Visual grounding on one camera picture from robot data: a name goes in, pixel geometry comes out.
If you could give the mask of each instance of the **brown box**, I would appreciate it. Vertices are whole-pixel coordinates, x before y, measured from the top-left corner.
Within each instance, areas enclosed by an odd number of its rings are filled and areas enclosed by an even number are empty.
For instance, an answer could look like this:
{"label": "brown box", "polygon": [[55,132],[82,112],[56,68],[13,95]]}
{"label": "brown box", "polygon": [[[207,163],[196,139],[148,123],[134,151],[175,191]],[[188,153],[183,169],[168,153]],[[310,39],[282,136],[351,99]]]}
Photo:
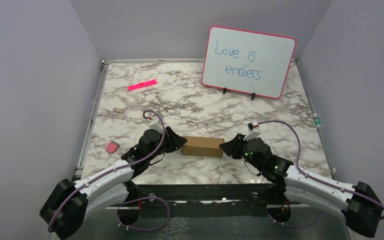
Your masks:
{"label": "brown box", "polygon": [[187,142],[181,148],[182,155],[221,157],[223,150],[219,147],[224,143],[223,138],[203,137],[203,136],[183,136]]}

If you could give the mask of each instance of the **whiteboard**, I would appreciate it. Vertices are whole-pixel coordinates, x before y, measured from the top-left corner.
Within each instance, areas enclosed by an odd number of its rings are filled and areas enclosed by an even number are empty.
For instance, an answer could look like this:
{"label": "whiteboard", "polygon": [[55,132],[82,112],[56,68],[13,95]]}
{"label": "whiteboard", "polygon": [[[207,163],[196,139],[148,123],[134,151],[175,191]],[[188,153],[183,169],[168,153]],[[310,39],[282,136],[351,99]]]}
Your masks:
{"label": "whiteboard", "polygon": [[209,30],[202,84],[280,98],[295,44],[292,37],[213,26]]}

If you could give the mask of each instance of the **marble tabletop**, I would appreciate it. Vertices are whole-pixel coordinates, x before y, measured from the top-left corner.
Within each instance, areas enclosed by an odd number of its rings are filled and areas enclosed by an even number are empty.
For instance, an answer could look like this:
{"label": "marble tabletop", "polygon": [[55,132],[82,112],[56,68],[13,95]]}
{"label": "marble tabletop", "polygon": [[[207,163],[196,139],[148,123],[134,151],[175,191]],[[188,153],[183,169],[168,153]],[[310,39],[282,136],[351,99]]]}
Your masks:
{"label": "marble tabletop", "polygon": [[[111,63],[95,117],[82,178],[91,176],[120,159],[137,144],[148,122],[142,112],[152,109],[180,136],[224,138],[247,134],[247,123],[283,120],[301,138],[300,166],[331,178],[328,162],[315,126],[307,96],[293,61],[283,94],[279,99],[256,97],[206,87],[201,83],[203,63]],[[134,91],[127,86],[157,79],[157,84]],[[115,113],[113,108],[124,109]],[[260,137],[274,154],[293,161],[296,139],[286,126],[268,123],[260,126]],[[106,145],[114,140],[120,148],[113,154]],[[257,170],[248,164],[251,171]],[[251,174],[243,160],[223,157],[182,156],[181,151],[166,154],[163,161],[133,179],[136,184],[240,184],[268,183]]]}

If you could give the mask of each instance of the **robotic arm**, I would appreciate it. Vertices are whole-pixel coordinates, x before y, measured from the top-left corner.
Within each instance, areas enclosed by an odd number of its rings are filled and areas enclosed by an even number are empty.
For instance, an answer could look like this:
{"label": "robotic arm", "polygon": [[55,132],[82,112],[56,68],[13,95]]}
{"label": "robotic arm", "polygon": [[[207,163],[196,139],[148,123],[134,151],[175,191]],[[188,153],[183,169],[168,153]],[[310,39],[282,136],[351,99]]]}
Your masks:
{"label": "robotic arm", "polygon": [[[163,119],[155,114],[149,127],[136,146],[122,155],[110,167],[88,178],[70,182],[60,181],[40,210],[40,216],[48,224],[48,231],[55,232],[60,239],[73,235],[83,224],[84,219],[109,206],[127,203],[136,199],[135,191],[130,191],[132,179],[143,173],[156,156],[179,150],[186,139],[178,136],[163,124]],[[259,124],[279,122],[286,124],[298,140],[298,155],[293,162],[276,156],[263,142]],[[227,156],[244,159],[255,167],[260,175],[283,188],[283,194],[290,202],[299,202],[336,215],[346,221],[353,231],[374,237],[384,206],[371,187],[363,182],[357,186],[338,182],[301,169],[298,160],[301,144],[294,129],[282,121],[252,122],[248,124],[247,135],[236,137],[220,145]]]}

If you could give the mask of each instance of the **gray wall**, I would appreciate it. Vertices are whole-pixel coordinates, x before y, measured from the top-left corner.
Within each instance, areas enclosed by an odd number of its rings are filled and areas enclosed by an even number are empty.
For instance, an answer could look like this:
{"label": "gray wall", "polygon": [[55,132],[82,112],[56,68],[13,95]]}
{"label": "gray wall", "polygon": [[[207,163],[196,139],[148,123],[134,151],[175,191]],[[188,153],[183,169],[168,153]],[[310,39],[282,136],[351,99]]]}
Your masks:
{"label": "gray wall", "polygon": [[333,0],[298,69],[337,177],[370,184],[384,203],[384,1]]}
{"label": "gray wall", "polygon": [[299,58],[331,0],[71,0],[105,60],[204,58],[211,26],[296,38]]}
{"label": "gray wall", "polygon": [[42,240],[39,210],[72,177],[100,58],[68,0],[0,0],[0,240]]}

